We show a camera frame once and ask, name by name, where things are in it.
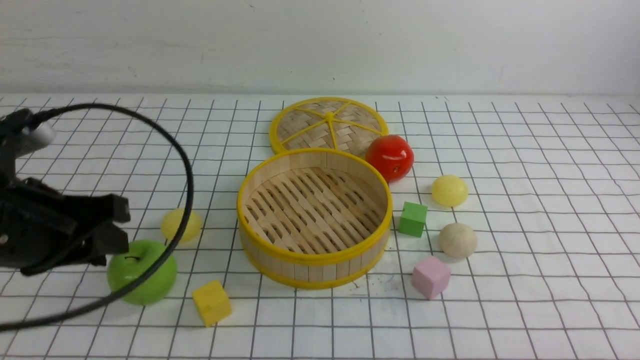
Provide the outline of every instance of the table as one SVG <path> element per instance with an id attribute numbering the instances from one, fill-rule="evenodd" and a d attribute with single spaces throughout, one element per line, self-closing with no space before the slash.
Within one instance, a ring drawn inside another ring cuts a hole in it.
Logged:
<path id="1" fill-rule="evenodd" d="M 273 153 L 268 128 L 311 96 L 5 94 L 0 113 L 99 101 L 138 110 L 189 154 L 199 240 L 175 251 L 170 296 L 116 302 L 62 324 L 0 334 L 3 359 L 637 359 L 640 354 L 640 99 L 540 96 L 348 96 L 406 135 L 416 162 L 391 186 L 429 206 L 422 238 L 394 231 L 365 277 L 295 290 L 261 276 L 237 238 L 241 180 Z M 17 160 L 21 176 L 65 193 L 127 197 L 130 239 L 163 241 L 162 216 L 184 202 L 177 153 L 141 122 L 105 111 L 55 120 L 55 143 Z M 442 174 L 462 177 L 466 203 L 439 208 Z M 451 262 L 437 244 L 451 222 L 472 226 L 477 252 Z M 451 283 L 427 301 L 410 284 L 438 256 Z M 204 328 L 191 292 L 220 280 L 233 314 Z M 104 268 L 69 266 L 25 278 L 0 272 L 0 320 L 64 311 L 109 292 Z"/>

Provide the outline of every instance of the bamboo steamer lid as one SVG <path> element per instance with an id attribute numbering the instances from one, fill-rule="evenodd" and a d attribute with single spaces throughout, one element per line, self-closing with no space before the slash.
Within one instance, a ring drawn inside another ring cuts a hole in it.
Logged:
<path id="1" fill-rule="evenodd" d="M 269 130 L 275 154 L 304 148 L 329 148 L 364 158 L 369 144 L 388 135 L 380 114 L 360 102 L 318 97 L 282 110 Z"/>

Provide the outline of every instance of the yellow plastic ball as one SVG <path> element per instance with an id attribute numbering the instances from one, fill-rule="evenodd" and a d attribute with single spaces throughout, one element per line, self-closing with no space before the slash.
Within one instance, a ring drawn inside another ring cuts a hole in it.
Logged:
<path id="1" fill-rule="evenodd" d="M 162 225 L 160 225 L 160 230 L 164 234 L 164 237 L 171 240 L 175 236 L 175 233 L 178 231 L 178 225 L 180 225 L 180 221 L 182 220 L 182 214 L 184 214 L 184 209 L 175 209 L 169 211 L 164 218 L 162 219 Z M 184 230 L 184 234 L 180 239 L 180 242 L 187 242 L 192 240 L 200 233 L 200 229 L 202 228 L 202 218 L 195 211 L 192 211 L 189 215 L 189 221 L 187 222 L 187 227 Z"/>
<path id="2" fill-rule="evenodd" d="M 464 180 L 455 175 L 440 176 L 431 186 L 433 200 L 447 208 L 462 204 L 469 195 L 469 189 Z"/>

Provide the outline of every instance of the steamer basket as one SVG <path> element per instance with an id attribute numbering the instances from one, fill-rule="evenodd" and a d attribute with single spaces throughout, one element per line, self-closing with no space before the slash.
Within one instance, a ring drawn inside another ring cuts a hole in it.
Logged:
<path id="1" fill-rule="evenodd" d="M 316 97 L 282 110 L 271 123 L 273 152 L 327 148 L 364 157 L 373 140 L 388 135 L 380 114 L 360 102 L 343 97 Z"/>
<path id="2" fill-rule="evenodd" d="M 299 149 L 249 173 L 237 215 L 244 252 L 258 271 L 289 286 L 322 289 L 354 281 L 382 257 L 392 199 L 364 160 Z"/>

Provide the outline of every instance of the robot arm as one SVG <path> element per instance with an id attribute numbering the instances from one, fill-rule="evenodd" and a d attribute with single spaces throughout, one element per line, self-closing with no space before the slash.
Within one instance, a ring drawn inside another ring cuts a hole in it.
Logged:
<path id="1" fill-rule="evenodd" d="M 22 109 L 0 119 L 0 267 L 35 275 L 64 265 L 106 265 L 106 255 L 129 250 L 113 222 L 131 220 L 126 198 L 62 195 L 40 180 L 20 180 L 18 157 L 55 137 L 46 122 Z"/>

